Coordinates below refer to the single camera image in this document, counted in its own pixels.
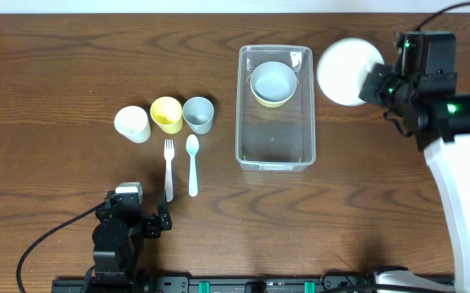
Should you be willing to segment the white plastic bowl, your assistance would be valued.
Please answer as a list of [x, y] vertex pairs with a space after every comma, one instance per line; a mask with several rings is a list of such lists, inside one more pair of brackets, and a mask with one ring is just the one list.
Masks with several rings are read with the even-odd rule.
[[370, 42], [360, 38], [339, 40], [323, 52], [318, 62], [318, 85], [334, 103], [346, 107], [363, 105], [366, 102], [359, 94], [377, 63], [384, 64], [384, 59]]

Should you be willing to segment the white plastic cup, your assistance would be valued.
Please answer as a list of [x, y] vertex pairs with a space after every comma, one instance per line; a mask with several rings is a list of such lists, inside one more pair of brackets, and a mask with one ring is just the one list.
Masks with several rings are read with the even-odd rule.
[[137, 106], [122, 108], [114, 118], [116, 131], [134, 143], [144, 143], [151, 136], [147, 113]]

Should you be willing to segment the grey plastic bowl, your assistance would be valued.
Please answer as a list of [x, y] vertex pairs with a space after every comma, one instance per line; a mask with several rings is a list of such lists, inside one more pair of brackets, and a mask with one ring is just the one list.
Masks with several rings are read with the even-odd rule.
[[258, 98], [268, 103], [285, 102], [296, 92], [296, 74], [285, 63], [265, 62], [254, 69], [250, 88]]

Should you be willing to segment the yellow plastic bowl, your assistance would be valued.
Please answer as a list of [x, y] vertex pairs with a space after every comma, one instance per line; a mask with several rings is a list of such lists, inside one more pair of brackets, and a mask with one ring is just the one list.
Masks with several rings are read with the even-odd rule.
[[267, 99], [264, 99], [261, 95], [259, 95], [257, 92], [253, 92], [253, 95], [255, 99], [264, 107], [270, 107], [270, 108], [275, 108], [275, 107], [281, 107], [284, 105], [288, 100], [290, 100], [293, 97], [293, 94], [283, 97], [278, 101], [270, 101]]

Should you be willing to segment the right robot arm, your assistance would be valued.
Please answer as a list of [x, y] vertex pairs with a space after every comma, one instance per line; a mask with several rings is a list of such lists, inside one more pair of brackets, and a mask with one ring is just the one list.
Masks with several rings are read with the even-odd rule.
[[470, 94], [456, 94], [456, 74], [410, 75], [374, 62], [359, 70], [359, 98], [402, 118], [437, 184], [455, 262], [456, 292], [470, 292]]

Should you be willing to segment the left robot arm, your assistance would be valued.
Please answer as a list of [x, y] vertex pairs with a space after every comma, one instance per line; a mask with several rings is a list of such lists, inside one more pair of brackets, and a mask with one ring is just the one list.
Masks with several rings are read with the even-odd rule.
[[110, 190], [95, 215], [92, 266], [85, 275], [82, 292], [153, 292], [152, 278], [138, 270], [146, 238], [159, 238], [172, 229], [166, 194], [156, 205], [157, 211], [141, 211], [140, 191]]

